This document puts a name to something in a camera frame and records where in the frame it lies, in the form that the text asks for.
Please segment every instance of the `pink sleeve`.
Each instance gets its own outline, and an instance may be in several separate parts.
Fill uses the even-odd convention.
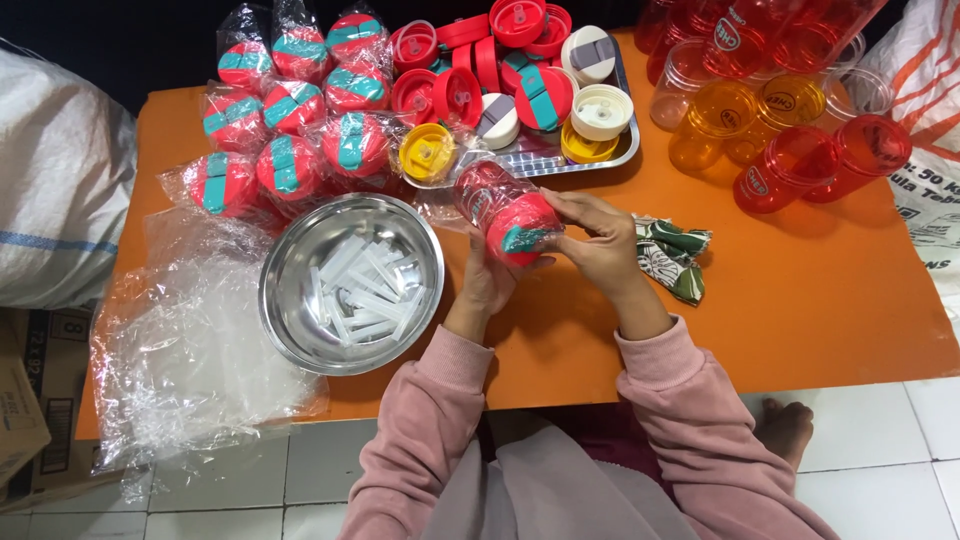
[[[616,387],[634,403],[690,524],[703,539],[838,539],[793,498],[793,470],[756,440],[727,373],[674,317],[674,327],[652,339],[616,333],[627,368]]]
[[[483,412],[487,349],[437,327],[423,358],[403,364],[380,402],[376,437],[360,452],[340,539],[406,540],[430,511]]]

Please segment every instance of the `yellow bottle cap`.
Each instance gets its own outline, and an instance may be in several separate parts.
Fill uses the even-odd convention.
[[[400,144],[400,166],[412,179],[432,184],[444,179],[453,163],[455,144],[440,124],[421,124]]]
[[[564,128],[560,133],[560,149],[564,156],[574,163],[596,163],[606,161],[613,154],[616,143],[620,141],[620,135],[611,140],[590,140],[584,138],[573,129],[573,124],[569,118],[564,122]]]

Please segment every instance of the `stainless steel bowl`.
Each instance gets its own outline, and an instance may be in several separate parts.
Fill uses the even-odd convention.
[[[416,264],[400,269],[409,286],[427,292],[398,341],[390,336],[348,351],[332,324],[317,316],[310,267],[320,266],[349,236],[390,239]],[[426,329],[444,288],[444,256],[426,221],[393,197],[351,193],[330,200],[287,228],[267,255],[260,274],[260,319],[280,352],[298,366],[323,375],[356,375],[376,369],[407,350]],[[347,316],[352,307],[337,298]]]

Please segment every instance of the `orange table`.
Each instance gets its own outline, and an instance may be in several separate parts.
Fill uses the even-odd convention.
[[[614,33],[627,67],[641,152],[597,172],[536,178],[557,190],[585,190],[614,205],[682,227],[714,231],[701,257],[706,294],[699,307],[654,285],[668,308],[686,317],[694,340],[712,349],[740,392],[814,388],[956,375],[960,350],[937,292],[917,257],[884,181],[828,206],[795,204],[751,217],[733,203],[737,169],[728,162],[702,178],[677,172],[666,157],[670,135],[647,116],[653,92],[646,57],[629,30]],[[170,206],[156,173],[209,152],[197,99],[201,88],[154,92],[140,113],[136,187],[114,272],[145,258],[142,218]],[[434,324],[460,288],[468,246],[438,231],[448,268]],[[118,309],[106,303],[104,310]],[[621,369],[614,314],[566,260],[517,288],[495,317],[487,343],[496,359],[487,384],[490,408],[610,402]],[[308,420],[376,415],[380,396],[403,360],[414,359],[432,331],[402,359],[370,373],[330,378],[326,413]],[[78,438],[98,437],[88,378]]]

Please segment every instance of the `white floor tile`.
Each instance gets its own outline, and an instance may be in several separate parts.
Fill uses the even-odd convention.
[[[150,501],[150,479],[146,479],[147,497],[141,501],[128,503],[120,490],[120,482],[116,481],[100,487],[95,487],[90,491],[82,493],[73,499],[65,501],[56,501],[54,503],[41,504],[34,508],[34,513],[39,514],[63,514],[75,512],[146,512],[147,504]]]
[[[376,435],[376,420],[321,422],[290,436],[287,504],[343,503],[363,474],[360,449]]]
[[[146,512],[35,514],[29,540],[143,540]]]
[[[784,405],[802,402],[813,409],[813,439],[804,452],[801,473],[930,460],[900,382],[743,394],[740,398],[758,417],[760,401],[766,396]]]
[[[27,540],[29,530],[29,515],[0,516],[0,540]]]
[[[345,517],[342,503],[291,506],[283,516],[283,540],[336,540]]]
[[[283,505],[287,440],[279,437],[191,456],[195,474],[187,473],[182,461],[158,463],[150,511]],[[204,463],[209,457],[213,459]],[[169,491],[162,492],[160,486]]]
[[[905,382],[917,412],[930,455],[935,459],[960,458],[960,377]]]
[[[937,461],[933,464],[933,471],[940,481],[940,490],[947,501],[953,526],[960,530],[960,459]]]
[[[150,514],[146,540],[280,540],[283,508]]]
[[[796,495],[844,540],[957,540],[929,463],[801,474]]]

